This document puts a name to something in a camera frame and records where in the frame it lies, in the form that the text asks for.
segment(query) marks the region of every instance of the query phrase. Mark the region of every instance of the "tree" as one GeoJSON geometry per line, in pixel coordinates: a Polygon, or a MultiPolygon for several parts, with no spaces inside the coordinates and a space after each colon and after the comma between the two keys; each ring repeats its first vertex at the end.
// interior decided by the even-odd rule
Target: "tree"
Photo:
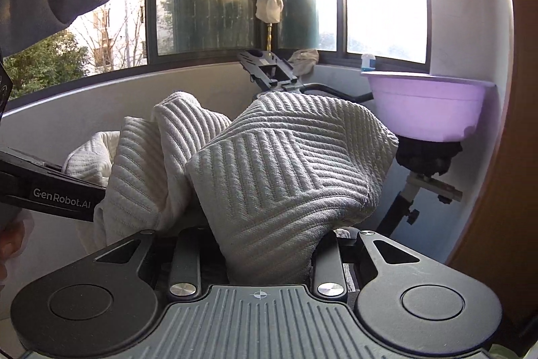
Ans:
{"type": "Polygon", "coordinates": [[[4,60],[13,81],[10,99],[87,75],[88,48],[69,30],[56,33],[4,60]]]}

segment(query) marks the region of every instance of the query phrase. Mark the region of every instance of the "basin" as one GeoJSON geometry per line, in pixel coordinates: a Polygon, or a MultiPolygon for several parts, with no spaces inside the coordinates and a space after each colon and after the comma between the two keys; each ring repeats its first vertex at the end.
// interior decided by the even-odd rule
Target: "basin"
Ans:
{"type": "Polygon", "coordinates": [[[363,72],[377,117],[399,136],[459,142],[475,132],[489,81],[426,73],[363,72]]]}

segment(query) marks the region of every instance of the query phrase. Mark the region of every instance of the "hand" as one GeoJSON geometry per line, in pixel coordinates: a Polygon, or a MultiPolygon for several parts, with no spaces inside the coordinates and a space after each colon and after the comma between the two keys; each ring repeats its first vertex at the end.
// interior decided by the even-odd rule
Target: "hand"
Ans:
{"type": "Polygon", "coordinates": [[[21,249],[24,232],[24,222],[22,221],[11,223],[0,232],[0,281],[7,277],[4,262],[21,249]]]}

